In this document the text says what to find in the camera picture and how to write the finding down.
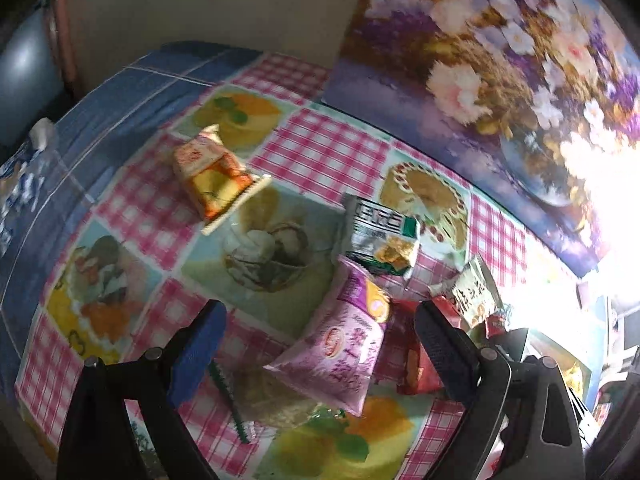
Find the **tablecloth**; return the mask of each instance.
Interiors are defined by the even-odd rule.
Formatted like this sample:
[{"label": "tablecloth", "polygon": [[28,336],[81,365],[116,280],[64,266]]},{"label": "tablecloth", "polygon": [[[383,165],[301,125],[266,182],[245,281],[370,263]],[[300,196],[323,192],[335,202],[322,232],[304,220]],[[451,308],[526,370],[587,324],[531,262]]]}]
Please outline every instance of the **tablecloth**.
[{"label": "tablecloth", "polygon": [[[391,165],[410,160],[464,193],[464,253],[482,254],[500,288],[575,283],[531,233],[455,173],[322,105],[318,97],[327,78],[326,69],[281,54],[174,43],[118,72],[57,124],[57,163],[46,174],[41,204],[24,212],[0,260],[0,386],[5,395],[15,393],[53,446],[60,442],[82,358],[90,353],[110,362],[137,358],[150,346],[163,346],[206,298],[219,296],[228,306],[229,322],[217,358],[227,364],[267,360],[295,339],[322,297],[322,287],[311,287],[300,312],[283,320],[268,300],[256,307],[261,293],[249,298],[231,281],[225,285],[208,274],[213,269],[209,255],[224,241],[216,238],[218,231],[208,238],[199,233],[197,214],[166,158],[197,131],[196,114],[204,113],[199,110],[220,96],[262,107],[254,110],[262,125],[255,128],[268,132],[255,146],[240,147],[239,155],[253,170],[273,175],[280,204],[273,221],[279,218],[282,224],[285,216],[290,227],[295,217],[317,233],[312,243],[321,256],[309,265],[318,276],[330,277],[322,255],[333,237],[331,226],[339,222],[342,193],[375,198]],[[296,216],[300,210],[303,219]],[[220,237],[226,235],[220,230]],[[418,299],[427,284],[449,277],[454,267],[422,250],[407,286],[398,278],[380,284],[396,298]],[[127,277],[127,285],[104,277],[113,269]],[[102,294],[110,287],[121,292],[118,308],[126,316],[126,333],[102,323],[100,306],[90,301],[94,291],[83,281],[89,272],[95,274],[90,284],[100,280],[104,285]],[[222,290],[216,290],[217,283]],[[86,304],[82,298],[89,298]],[[400,324],[388,329],[374,382],[392,384],[402,373],[403,330]],[[423,477],[462,414],[455,402],[431,397],[424,402],[425,412],[411,419],[406,453],[393,465],[402,480]],[[133,404],[129,411],[132,418],[139,415]],[[180,414],[216,470],[267,477],[271,470],[264,464],[273,459],[273,438],[240,444],[209,380]],[[394,475],[387,472],[385,478]]]}]

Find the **table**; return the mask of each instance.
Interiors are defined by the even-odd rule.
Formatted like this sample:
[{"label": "table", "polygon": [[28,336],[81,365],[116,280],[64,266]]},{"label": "table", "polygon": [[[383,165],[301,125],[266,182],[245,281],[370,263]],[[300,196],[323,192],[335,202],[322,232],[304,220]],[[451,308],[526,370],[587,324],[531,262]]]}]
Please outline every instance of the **table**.
[{"label": "table", "polygon": [[[15,394],[52,449],[83,357],[100,354],[117,362],[163,346],[209,297],[230,309],[220,362],[233,367],[282,352],[330,280],[328,250],[342,193],[378,196],[390,169],[403,161],[435,172],[464,197],[462,255],[482,254],[501,290],[575,287],[575,277],[545,246],[469,183],[385,132],[322,105],[318,97],[327,78],[324,68],[281,54],[173,43],[105,81],[58,123],[57,164],[46,176],[43,200],[24,213],[0,264],[0,385],[6,395]],[[167,164],[172,148],[193,137],[203,121],[215,118],[238,131],[216,109],[221,97],[248,112],[250,132],[242,132],[248,140],[230,147],[250,168],[274,177],[272,191],[258,204],[259,228],[285,225],[312,235],[308,268],[276,294],[242,288],[224,272],[233,222],[201,236],[197,215]],[[452,275],[459,264],[423,250],[407,288],[398,279],[380,285],[393,297],[419,299],[429,283]],[[282,304],[296,308],[283,312]],[[568,308],[577,311],[577,302]],[[380,412],[391,406],[404,414],[403,426],[391,436],[357,430],[367,434],[372,450],[389,448],[391,441],[397,448],[373,466],[372,478],[422,478],[462,414],[455,402],[394,394],[406,330],[401,322],[389,327],[370,390],[386,406]],[[148,446],[137,407],[128,408]],[[279,467],[283,437],[276,442],[265,433],[256,444],[241,445],[209,380],[180,414],[216,470],[261,479]],[[312,471],[319,478],[339,469],[340,457],[328,454],[330,460]]]}]

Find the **cake picture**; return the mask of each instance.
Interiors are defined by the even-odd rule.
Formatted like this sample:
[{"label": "cake picture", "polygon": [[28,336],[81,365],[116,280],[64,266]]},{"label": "cake picture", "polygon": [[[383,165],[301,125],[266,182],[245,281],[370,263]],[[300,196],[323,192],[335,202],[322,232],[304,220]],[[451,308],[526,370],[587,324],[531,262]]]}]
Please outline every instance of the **cake picture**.
[{"label": "cake picture", "polygon": [[423,246],[428,244],[439,254],[461,253],[464,258],[468,206],[461,191],[444,176],[409,159],[391,164],[379,202],[417,218],[422,223]]}]

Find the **flower picture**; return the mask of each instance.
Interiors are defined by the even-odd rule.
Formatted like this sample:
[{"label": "flower picture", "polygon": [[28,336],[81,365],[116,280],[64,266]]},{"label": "flower picture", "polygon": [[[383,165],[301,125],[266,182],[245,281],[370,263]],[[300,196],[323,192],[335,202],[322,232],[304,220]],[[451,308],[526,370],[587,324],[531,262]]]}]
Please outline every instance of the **flower picture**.
[{"label": "flower picture", "polygon": [[599,0],[359,0],[324,101],[470,180],[583,276],[617,229],[594,165],[636,151],[639,69]]}]

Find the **blue bedsheet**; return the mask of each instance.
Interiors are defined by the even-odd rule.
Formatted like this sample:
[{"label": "blue bedsheet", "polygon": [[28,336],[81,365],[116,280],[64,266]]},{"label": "blue bedsheet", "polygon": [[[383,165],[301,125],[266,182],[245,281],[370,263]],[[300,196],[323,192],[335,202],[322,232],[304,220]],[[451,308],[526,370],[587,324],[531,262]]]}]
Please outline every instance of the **blue bedsheet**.
[{"label": "blue bedsheet", "polygon": [[12,402],[40,293],[82,218],[159,126],[259,55],[220,44],[171,43],[107,79],[58,122],[60,157],[44,174],[37,207],[21,212],[0,259],[0,391]]}]

